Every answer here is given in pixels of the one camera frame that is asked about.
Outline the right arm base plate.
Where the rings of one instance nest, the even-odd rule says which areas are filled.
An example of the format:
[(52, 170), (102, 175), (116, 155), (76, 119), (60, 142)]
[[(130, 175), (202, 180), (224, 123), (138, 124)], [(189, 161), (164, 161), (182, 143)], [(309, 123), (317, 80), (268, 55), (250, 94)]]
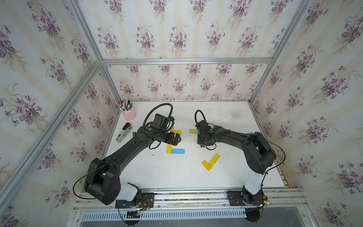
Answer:
[(268, 197), (260, 190), (256, 195), (248, 191), (227, 191), (230, 206), (257, 206), (263, 207), (267, 204)]

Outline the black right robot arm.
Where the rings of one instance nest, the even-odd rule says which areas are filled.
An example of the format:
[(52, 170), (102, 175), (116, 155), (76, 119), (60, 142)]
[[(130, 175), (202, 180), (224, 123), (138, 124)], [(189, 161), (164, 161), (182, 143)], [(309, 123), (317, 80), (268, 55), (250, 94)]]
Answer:
[(216, 143), (224, 143), (244, 152), (246, 163), (250, 168), (241, 192), (244, 203), (250, 205), (263, 197), (262, 186), (266, 173), (277, 157), (264, 136), (260, 132), (239, 133), (221, 126), (211, 127), (205, 120), (196, 123), (196, 128), (199, 131), (199, 145), (213, 146)]

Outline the light blue wooden block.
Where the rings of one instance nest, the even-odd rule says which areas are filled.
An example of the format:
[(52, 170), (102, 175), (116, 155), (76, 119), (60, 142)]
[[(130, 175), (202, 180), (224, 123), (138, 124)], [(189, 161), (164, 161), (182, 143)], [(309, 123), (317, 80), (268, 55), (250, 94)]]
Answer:
[(173, 148), (171, 151), (172, 154), (185, 154), (185, 149), (181, 148)]

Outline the lemon yellow block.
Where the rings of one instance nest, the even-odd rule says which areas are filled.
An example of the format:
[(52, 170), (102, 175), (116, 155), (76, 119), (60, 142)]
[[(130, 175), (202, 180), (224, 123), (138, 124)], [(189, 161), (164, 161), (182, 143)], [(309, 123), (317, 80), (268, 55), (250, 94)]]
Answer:
[(209, 165), (211, 167), (213, 167), (217, 163), (217, 161), (219, 160), (219, 158), (220, 158), (220, 155), (219, 154), (215, 154), (214, 157), (209, 161)]

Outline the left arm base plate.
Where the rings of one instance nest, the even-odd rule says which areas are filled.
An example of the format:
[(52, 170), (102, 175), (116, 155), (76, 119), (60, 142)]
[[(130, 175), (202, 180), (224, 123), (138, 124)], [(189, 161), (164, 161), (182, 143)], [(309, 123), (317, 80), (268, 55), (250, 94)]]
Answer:
[(117, 200), (115, 208), (117, 209), (150, 209), (153, 208), (155, 193), (139, 193), (134, 200), (125, 201)]

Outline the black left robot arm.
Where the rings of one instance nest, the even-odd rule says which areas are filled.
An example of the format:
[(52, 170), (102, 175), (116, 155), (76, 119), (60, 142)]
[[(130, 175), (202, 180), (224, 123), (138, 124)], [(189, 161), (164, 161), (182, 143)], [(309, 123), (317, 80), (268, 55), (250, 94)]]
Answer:
[(132, 183), (121, 184), (120, 175), (126, 166), (144, 149), (157, 141), (176, 146), (181, 141), (178, 133), (172, 132), (175, 119), (156, 114), (152, 122), (145, 123), (132, 134), (132, 138), (121, 148), (104, 159), (94, 159), (85, 176), (84, 191), (104, 205), (114, 201), (126, 201), (137, 206), (141, 200), (141, 189)]

